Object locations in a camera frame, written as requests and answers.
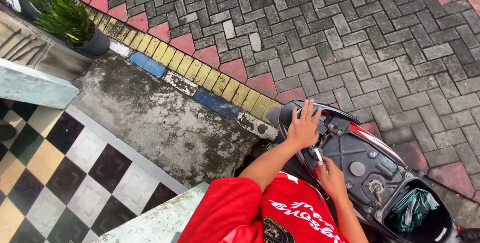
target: black plant pot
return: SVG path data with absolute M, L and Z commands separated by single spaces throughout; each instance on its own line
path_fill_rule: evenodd
M 92 56 L 99 56 L 105 54 L 110 47 L 110 39 L 102 32 L 95 24 L 95 33 L 92 39 L 85 45 L 77 49 Z

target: black tile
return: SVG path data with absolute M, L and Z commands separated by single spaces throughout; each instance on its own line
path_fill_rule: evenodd
M 8 148 L 0 142 L 0 161 L 3 160 L 3 157 L 5 157 L 5 154 L 7 154 Z
M 38 104 L 15 101 L 11 106 L 11 109 L 27 122 L 38 106 Z
M 3 119 L 10 110 L 10 107 L 6 105 L 2 99 L 0 99 L 0 119 Z
M 164 184 L 159 183 L 141 213 L 143 214 L 148 210 L 153 209 L 176 196 L 177 194 L 174 193 L 171 189 L 169 189 Z
M 43 184 L 28 169 L 25 169 L 8 193 L 8 198 L 23 215 L 27 215 L 42 189 Z
M 61 153 L 67 154 L 83 129 L 84 126 L 80 122 L 63 112 L 46 136 L 46 140 Z
M 10 239 L 10 243 L 45 243 L 45 237 L 24 218 L 17 231 Z
M 87 173 L 80 167 L 64 157 L 46 183 L 46 187 L 67 205 L 86 175 Z
M 82 243 L 88 233 L 88 227 L 68 207 L 58 218 L 47 240 L 50 243 Z
M 5 201 L 5 198 L 7 196 L 3 193 L 3 191 L 0 190 L 0 206 L 2 205 L 3 201 Z
M 136 216 L 134 212 L 124 206 L 117 198 L 110 196 L 110 199 L 93 223 L 92 231 L 95 232 L 95 234 L 104 234 L 130 221 Z
M 22 128 L 9 151 L 27 166 L 44 138 L 28 123 Z
M 124 154 L 107 144 L 88 174 L 112 193 L 131 163 Z

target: cracked concrete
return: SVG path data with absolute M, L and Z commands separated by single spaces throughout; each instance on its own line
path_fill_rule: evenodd
M 189 188 L 232 176 L 258 139 L 112 52 L 73 84 L 73 105 Z

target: person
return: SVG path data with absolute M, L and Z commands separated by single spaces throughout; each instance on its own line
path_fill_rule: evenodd
M 337 210 L 335 226 L 320 192 L 281 172 L 296 152 L 315 143 L 321 111 L 312 120 L 314 100 L 306 100 L 287 139 L 265 152 L 237 178 L 210 184 L 179 243 L 368 243 L 348 198 L 343 172 L 327 157 L 315 169 Z

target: checkered floor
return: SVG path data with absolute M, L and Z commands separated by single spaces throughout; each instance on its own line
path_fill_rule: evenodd
M 0 99 L 0 243 L 91 243 L 186 188 L 74 106 Z

